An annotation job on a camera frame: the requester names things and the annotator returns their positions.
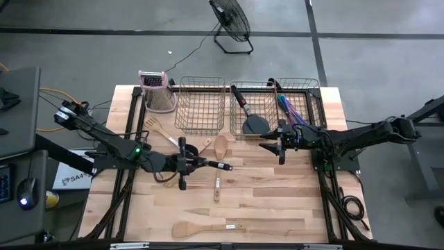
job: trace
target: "fan base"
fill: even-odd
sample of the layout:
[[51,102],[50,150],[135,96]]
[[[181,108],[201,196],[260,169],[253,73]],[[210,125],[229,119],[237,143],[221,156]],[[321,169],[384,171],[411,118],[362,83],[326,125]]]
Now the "fan base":
[[217,36],[221,33],[221,29],[222,29],[222,25],[219,26],[219,28],[218,28],[218,30],[216,32],[216,35],[214,35],[214,42],[217,43],[217,45],[220,46],[220,48],[223,50],[224,53],[227,53],[227,54],[248,54],[248,55],[250,55],[251,52],[253,52],[253,50],[255,49],[255,48],[253,48],[253,45],[251,44],[250,39],[247,38],[247,42],[248,42],[248,44],[250,45],[250,48],[251,48],[250,51],[234,51],[234,52],[233,51],[227,51],[222,46],[222,44],[220,44],[219,41],[217,40]]

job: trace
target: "computer mouse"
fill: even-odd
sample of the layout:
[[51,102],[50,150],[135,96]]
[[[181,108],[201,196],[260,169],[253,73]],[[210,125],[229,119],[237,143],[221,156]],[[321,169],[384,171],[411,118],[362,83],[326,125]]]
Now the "computer mouse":
[[33,209],[39,202],[37,179],[28,177],[17,187],[17,202],[23,210]]

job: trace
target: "black cord coil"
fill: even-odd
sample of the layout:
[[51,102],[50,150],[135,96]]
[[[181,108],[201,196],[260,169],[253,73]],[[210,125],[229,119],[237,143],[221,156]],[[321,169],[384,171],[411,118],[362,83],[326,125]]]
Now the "black cord coil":
[[[369,231],[370,227],[364,221],[365,208],[364,208],[364,205],[362,204],[361,200],[358,197],[353,196],[353,195],[344,196],[344,191],[343,191],[342,187],[339,188],[339,191],[341,192],[341,195],[342,195],[341,205],[342,205],[342,208],[344,209],[344,211],[347,213],[347,216],[352,220],[360,221],[362,223],[362,225],[367,229],[367,231]],[[356,204],[356,206],[358,207],[359,212],[357,214],[351,213],[348,210],[348,204],[350,202]]]

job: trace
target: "electric fan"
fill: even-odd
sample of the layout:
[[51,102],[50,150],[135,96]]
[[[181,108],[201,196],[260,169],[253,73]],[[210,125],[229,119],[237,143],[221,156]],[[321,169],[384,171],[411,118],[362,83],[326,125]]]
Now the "electric fan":
[[[250,42],[250,24],[248,23],[247,17],[241,6],[236,0],[210,0],[210,5],[213,8],[217,19],[221,23],[216,35],[214,35],[214,42],[217,43],[225,53],[246,53],[249,55],[253,51],[253,46]],[[222,27],[235,41],[248,42],[251,50],[235,52],[227,51],[217,40],[217,36],[221,33]]]

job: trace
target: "white paper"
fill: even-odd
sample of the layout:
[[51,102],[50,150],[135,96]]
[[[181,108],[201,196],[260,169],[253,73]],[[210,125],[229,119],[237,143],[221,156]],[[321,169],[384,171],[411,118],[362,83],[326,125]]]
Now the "white paper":
[[[84,157],[92,163],[94,162],[94,159],[85,155],[86,150],[71,150],[71,152]],[[55,177],[53,190],[84,190],[91,187],[92,176],[74,169],[63,162],[59,163]]]

